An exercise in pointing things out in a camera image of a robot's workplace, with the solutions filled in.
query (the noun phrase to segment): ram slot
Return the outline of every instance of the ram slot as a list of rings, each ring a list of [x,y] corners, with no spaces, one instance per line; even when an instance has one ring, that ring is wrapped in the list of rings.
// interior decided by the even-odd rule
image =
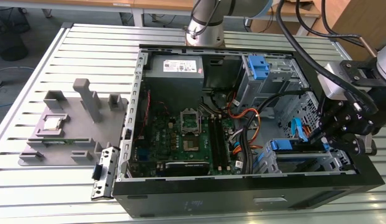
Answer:
[[[217,149],[217,140],[216,140],[216,126],[215,126],[215,119],[208,119],[208,130],[209,130],[209,144],[210,144],[210,152],[212,152],[212,166],[213,169],[220,169],[220,155]]]
[[[221,169],[227,169],[228,166],[228,156],[225,154],[225,145],[224,145],[224,131],[221,127],[221,120],[215,119],[215,129],[216,129],[216,145],[217,145],[217,153],[220,158],[220,166]]]

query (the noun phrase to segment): slotted metal table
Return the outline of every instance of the slotted metal table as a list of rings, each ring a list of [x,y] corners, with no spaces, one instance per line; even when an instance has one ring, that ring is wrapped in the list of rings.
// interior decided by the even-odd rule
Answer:
[[[337,43],[328,39],[296,37],[313,59],[347,59]],[[280,35],[224,32],[228,48],[292,50]],[[61,28],[36,70],[0,125],[0,223],[380,223],[386,224],[386,185],[367,193],[348,195],[313,209],[132,219],[114,200],[90,202],[92,167],[21,167],[18,153],[25,147],[48,90],[77,96],[72,84],[88,78],[98,97],[118,92],[129,98],[137,45],[184,45],[184,33],[169,28],[136,28],[73,24]],[[386,127],[375,136],[377,155],[371,157],[386,181]]]

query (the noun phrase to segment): wire mesh bin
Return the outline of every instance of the wire mesh bin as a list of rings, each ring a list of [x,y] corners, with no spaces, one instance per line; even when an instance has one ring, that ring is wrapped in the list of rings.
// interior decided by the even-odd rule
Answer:
[[[0,20],[0,57],[5,61],[16,61],[26,56],[28,50],[20,35]]]
[[[8,28],[16,33],[24,33],[29,30],[29,24],[25,19],[25,9],[16,7],[0,7],[0,20]]]

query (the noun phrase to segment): green circuit board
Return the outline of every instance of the green circuit board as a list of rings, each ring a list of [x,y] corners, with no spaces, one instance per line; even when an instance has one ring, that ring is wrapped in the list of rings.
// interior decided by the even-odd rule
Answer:
[[[193,135],[188,133],[181,134],[180,117],[158,116],[154,117],[150,123],[149,146],[140,147],[137,143],[137,161],[138,171],[144,177],[156,176],[156,164],[158,162],[172,161],[190,161],[208,162],[210,175],[228,175],[233,170],[217,170],[212,168],[212,152],[210,152],[210,138],[208,128],[208,117],[200,117],[198,128],[200,134]],[[196,127],[194,116],[184,116],[182,127]],[[224,129],[224,141],[228,138],[228,129],[232,126],[231,119],[221,120],[221,127]]]

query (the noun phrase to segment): motherboard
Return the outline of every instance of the motherboard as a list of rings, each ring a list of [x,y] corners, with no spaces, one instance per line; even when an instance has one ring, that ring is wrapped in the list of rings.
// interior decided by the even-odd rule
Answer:
[[[144,137],[136,140],[133,176],[192,176],[233,174],[227,139],[231,119],[197,116],[154,116]]]

